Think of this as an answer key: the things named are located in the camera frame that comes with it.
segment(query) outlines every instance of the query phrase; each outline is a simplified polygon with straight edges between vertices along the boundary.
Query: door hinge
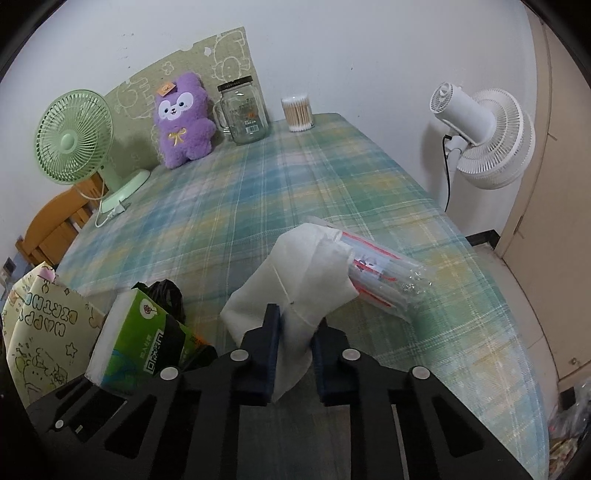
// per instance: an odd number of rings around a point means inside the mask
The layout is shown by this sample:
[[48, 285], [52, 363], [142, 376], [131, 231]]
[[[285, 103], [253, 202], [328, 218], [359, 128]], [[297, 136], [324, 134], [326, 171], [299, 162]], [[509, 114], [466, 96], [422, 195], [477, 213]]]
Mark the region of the door hinge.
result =
[[517, 222], [517, 225], [515, 225], [515, 230], [513, 230], [513, 235], [515, 235], [517, 233], [517, 230], [519, 230], [519, 227], [521, 226], [521, 222], [523, 221], [523, 215], [521, 215], [519, 217], [519, 221]]

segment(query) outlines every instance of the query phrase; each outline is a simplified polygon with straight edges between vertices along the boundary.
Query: fan grille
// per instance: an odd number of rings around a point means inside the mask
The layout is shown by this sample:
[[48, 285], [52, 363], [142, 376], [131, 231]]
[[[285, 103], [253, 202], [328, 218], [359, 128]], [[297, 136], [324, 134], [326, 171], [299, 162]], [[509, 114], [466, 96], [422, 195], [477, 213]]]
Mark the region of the fan grille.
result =
[[457, 169], [477, 187], [501, 188], [521, 175], [530, 162], [535, 144], [531, 119], [504, 90], [482, 90], [473, 98], [495, 115], [496, 130], [487, 143], [469, 147]]
[[442, 83], [431, 97], [431, 111], [441, 113], [448, 106], [453, 96], [453, 85], [451, 83]]
[[58, 183], [90, 177], [113, 140], [113, 120], [101, 95], [75, 90], [55, 100], [41, 117], [35, 151], [42, 171]]

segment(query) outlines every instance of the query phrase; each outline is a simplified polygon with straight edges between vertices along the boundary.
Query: black power cord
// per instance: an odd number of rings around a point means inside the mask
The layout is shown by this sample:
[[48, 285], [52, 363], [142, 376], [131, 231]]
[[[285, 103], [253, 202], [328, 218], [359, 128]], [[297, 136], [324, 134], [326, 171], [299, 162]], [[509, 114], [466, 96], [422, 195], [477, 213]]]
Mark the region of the black power cord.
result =
[[447, 207], [449, 207], [449, 197], [452, 194], [452, 186], [449, 181], [449, 165], [447, 165], [447, 154], [445, 153], [445, 140], [451, 140], [451, 136], [444, 135], [441, 139], [441, 147], [443, 149], [443, 158], [445, 160], [445, 175], [447, 177], [447, 203], [445, 204], [445, 211], [447, 212]]

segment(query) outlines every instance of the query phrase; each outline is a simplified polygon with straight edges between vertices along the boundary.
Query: green tissue package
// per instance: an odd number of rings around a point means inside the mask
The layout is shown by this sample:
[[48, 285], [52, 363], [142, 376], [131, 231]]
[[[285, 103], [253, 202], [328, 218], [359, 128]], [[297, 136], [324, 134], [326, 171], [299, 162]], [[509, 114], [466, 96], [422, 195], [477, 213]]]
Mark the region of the green tissue package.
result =
[[183, 367], [204, 345], [145, 293], [119, 294], [96, 342], [86, 378], [129, 396], [164, 367]]

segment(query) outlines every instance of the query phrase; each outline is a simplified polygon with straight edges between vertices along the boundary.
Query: door frame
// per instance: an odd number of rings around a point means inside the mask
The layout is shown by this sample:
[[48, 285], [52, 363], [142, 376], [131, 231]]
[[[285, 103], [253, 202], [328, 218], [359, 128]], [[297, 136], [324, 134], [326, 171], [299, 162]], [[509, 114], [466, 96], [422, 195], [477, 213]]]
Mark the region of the door frame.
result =
[[515, 203], [507, 219], [507, 223], [501, 233], [501, 238], [496, 245], [495, 253], [503, 257], [509, 248], [515, 235], [519, 235], [519, 225], [525, 214], [525, 210], [533, 194], [535, 182], [538, 180], [542, 158], [546, 149], [548, 129], [550, 127], [551, 98], [552, 98], [552, 74], [550, 48], [545, 24], [542, 20], [526, 7], [527, 16], [530, 21], [531, 34], [534, 40], [535, 64], [537, 69], [537, 97], [535, 107], [534, 129], [536, 143], [531, 162], [527, 167], [519, 186], [519, 192]]

